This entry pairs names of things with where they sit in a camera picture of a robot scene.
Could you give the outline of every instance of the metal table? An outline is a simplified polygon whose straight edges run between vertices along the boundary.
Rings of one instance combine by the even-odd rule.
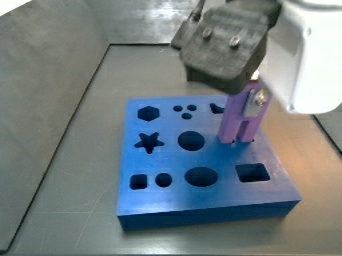
[[[112,46],[7,255],[340,254],[342,162],[309,116],[272,101],[263,129],[303,200],[285,218],[121,231],[114,216],[125,101],[218,92],[185,83],[166,46]]]

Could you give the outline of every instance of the square hole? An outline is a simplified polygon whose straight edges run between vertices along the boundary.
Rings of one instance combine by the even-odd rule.
[[[132,190],[145,189],[146,188],[146,175],[145,174],[132,175],[129,187]]]
[[[234,166],[240,182],[269,180],[269,175],[263,164],[241,164]]]

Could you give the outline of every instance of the star-shaped hole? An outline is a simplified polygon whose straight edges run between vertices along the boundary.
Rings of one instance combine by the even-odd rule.
[[[144,133],[138,134],[140,141],[133,145],[136,148],[144,148],[146,154],[152,154],[154,147],[164,146],[164,142],[157,140],[158,133],[150,135]]]

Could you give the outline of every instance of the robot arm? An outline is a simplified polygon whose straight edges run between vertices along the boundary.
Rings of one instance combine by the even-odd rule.
[[[289,113],[328,112],[342,102],[340,22],[342,1],[229,1],[205,12],[186,38],[181,27],[173,38],[186,79],[237,94],[259,67]]]

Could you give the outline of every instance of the blue shape sorter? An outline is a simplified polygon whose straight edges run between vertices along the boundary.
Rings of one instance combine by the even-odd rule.
[[[226,96],[126,103],[116,214],[124,230],[284,216],[300,201],[259,130],[221,144]]]

